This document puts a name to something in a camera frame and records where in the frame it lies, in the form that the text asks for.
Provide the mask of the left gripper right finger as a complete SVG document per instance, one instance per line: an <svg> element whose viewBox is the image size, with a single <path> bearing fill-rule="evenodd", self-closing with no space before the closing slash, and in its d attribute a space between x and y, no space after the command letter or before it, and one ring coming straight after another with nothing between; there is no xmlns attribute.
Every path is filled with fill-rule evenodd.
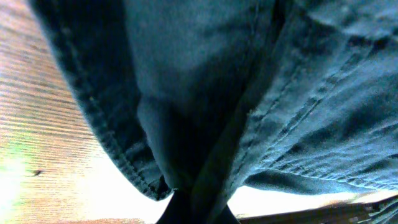
<svg viewBox="0 0 398 224"><path fill-rule="evenodd" d="M240 224L239 220L234 216L228 205L217 216L214 224Z"/></svg>

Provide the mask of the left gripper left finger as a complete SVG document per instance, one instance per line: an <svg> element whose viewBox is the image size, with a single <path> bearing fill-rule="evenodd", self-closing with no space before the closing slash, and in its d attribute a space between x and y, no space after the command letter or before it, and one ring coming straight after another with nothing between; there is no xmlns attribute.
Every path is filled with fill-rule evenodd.
<svg viewBox="0 0 398 224"><path fill-rule="evenodd" d="M156 224L189 224L191 220L190 195L176 190Z"/></svg>

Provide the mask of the navy blue shorts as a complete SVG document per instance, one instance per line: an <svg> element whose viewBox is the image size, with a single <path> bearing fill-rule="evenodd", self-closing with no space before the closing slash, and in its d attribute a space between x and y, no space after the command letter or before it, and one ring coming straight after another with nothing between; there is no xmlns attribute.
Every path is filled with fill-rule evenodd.
<svg viewBox="0 0 398 224"><path fill-rule="evenodd" d="M31 1L114 165L214 223L247 185L397 189L396 1Z"/></svg>

